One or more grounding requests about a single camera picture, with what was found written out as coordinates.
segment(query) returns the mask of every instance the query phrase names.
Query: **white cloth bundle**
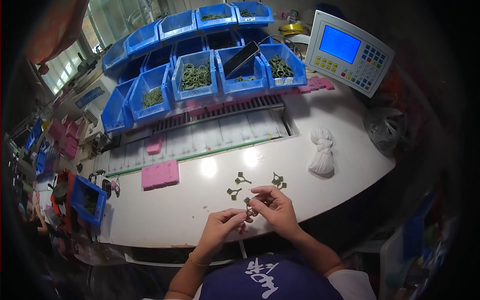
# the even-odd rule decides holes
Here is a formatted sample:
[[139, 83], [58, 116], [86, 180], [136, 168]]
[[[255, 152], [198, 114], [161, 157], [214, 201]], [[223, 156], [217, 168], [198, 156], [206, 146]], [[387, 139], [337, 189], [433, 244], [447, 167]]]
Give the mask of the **white cloth bundle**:
[[316, 126], [310, 132], [312, 143], [317, 145], [317, 153], [313, 156], [313, 160], [308, 169], [317, 174], [325, 174], [331, 172], [335, 168], [332, 151], [332, 133], [325, 127]]

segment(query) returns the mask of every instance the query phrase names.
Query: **gold bracelet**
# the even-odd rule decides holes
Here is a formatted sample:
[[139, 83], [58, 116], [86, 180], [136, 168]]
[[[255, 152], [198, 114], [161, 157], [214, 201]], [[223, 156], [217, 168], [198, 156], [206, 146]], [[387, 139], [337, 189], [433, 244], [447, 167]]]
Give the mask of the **gold bracelet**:
[[191, 261], [194, 265], [197, 265], [197, 266], [199, 266], [199, 267], [206, 267], [206, 266], [210, 265], [210, 264], [199, 264], [199, 263], [196, 263], [196, 262], [193, 261], [193, 259], [192, 259], [192, 253], [193, 253], [193, 252], [190, 252], [190, 253], [188, 254], [188, 258], [190, 259], [190, 261]]

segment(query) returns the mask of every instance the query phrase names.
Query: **control panel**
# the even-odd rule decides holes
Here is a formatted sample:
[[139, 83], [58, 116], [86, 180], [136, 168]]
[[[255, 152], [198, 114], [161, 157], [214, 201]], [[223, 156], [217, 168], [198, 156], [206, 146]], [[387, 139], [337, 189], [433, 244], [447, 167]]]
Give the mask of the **control panel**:
[[342, 19], [316, 11], [305, 64], [372, 97], [395, 52]]

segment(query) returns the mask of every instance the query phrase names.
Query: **white tag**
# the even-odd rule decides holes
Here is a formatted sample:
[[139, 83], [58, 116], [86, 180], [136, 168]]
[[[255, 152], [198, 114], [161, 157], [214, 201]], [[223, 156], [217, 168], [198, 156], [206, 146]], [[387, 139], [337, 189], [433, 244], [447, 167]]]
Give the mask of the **white tag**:
[[293, 84], [292, 77], [275, 78], [275, 85], [290, 85], [290, 84]]

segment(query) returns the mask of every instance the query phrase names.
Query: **white work surface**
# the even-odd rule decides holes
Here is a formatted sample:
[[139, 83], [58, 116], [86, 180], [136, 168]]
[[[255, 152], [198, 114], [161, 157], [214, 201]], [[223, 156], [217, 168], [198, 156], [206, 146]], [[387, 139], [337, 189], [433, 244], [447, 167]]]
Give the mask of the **white work surface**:
[[[370, 141], [362, 123], [366, 108], [350, 88], [331, 80], [335, 90], [283, 97], [286, 113], [299, 135], [179, 163], [180, 183], [143, 191], [141, 172], [120, 176], [120, 197], [107, 201], [100, 232], [92, 230], [100, 242], [147, 248], [197, 245], [208, 214], [230, 207], [246, 208], [243, 199], [249, 189], [270, 185], [273, 172], [284, 177], [282, 191], [293, 201], [299, 222], [317, 216], [354, 197], [387, 174], [395, 166]], [[310, 130], [321, 125], [333, 135], [331, 148], [335, 174], [331, 178], [313, 175], [307, 169], [316, 152]], [[242, 171], [253, 184], [236, 185]], [[227, 189], [241, 187], [238, 201], [231, 201]], [[248, 224], [239, 240], [272, 231], [258, 216]]]

